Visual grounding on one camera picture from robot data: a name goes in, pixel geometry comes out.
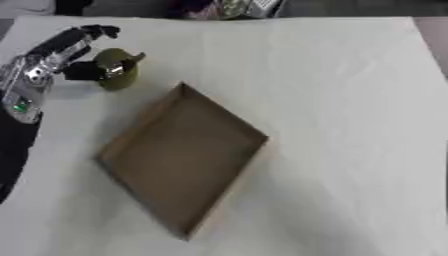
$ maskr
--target white paper surface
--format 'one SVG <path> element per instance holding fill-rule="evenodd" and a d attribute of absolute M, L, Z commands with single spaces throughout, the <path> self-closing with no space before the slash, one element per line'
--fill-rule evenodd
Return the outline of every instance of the white paper surface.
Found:
<path fill-rule="evenodd" d="M 119 93 L 58 81 L 0 207 L 1 255 L 448 255 L 447 84 L 411 19 L 26 17 L 0 60 L 92 23 L 123 30 L 96 49 L 146 52 L 139 80 Z M 271 137 L 188 243 L 91 160 L 179 80 Z"/>

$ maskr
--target cardboard box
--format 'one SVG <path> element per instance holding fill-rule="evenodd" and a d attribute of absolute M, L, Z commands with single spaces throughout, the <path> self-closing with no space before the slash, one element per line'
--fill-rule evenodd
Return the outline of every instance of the cardboard box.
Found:
<path fill-rule="evenodd" d="M 107 145 L 99 161 L 169 230 L 188 239 L 266 141 L 181 84 Z"/>

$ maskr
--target white tablecloth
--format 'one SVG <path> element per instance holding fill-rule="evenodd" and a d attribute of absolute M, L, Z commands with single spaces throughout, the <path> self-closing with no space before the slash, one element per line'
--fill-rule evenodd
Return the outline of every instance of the white tablecloth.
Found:
<path fill-rule="evenodd" d="M 123 30 L 94 53 L 148 57 L 119 93 L 57 81 L 25 173 L 0 206 L 1 255 L 448 255 L 448 88 L 411 19 L 25 17 L 0 60 L 91 23 Z M 179 80 L 271 137 L 190 242 L 92 161 Z"/>

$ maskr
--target robotic hand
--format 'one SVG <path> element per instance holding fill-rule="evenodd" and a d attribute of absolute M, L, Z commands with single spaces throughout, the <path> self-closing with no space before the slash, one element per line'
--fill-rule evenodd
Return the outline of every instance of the robotic hand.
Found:
<path fill-rule="evenodd" d="M 28 159 L 43 117 L 42 105 L 53 76 L 69 80 L 103 80 L 131 69 L 124 60 L 112 67 L 95 61 L 74 62 L 88 53 L 89 44 L 102 35 L 117 38 L 114 26 L 71 28 L 0 66 L 0 204 L 6 199 Z"/>

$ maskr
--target round green object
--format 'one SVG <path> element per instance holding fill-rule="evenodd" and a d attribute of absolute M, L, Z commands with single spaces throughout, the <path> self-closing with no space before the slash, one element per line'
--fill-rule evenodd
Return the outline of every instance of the round green object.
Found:
<path fill-rule="evenodd" d="M 106 49 L 100 52 L 95 61 L 101 66 L 111 66 L 122 60 L 133 57 L 131 54 L 119 48 Z M 99 85 L 108 91 L 117 91 L 131 86 L 138 75 L 138 65 L 121 76 L 99 81 Z"/>

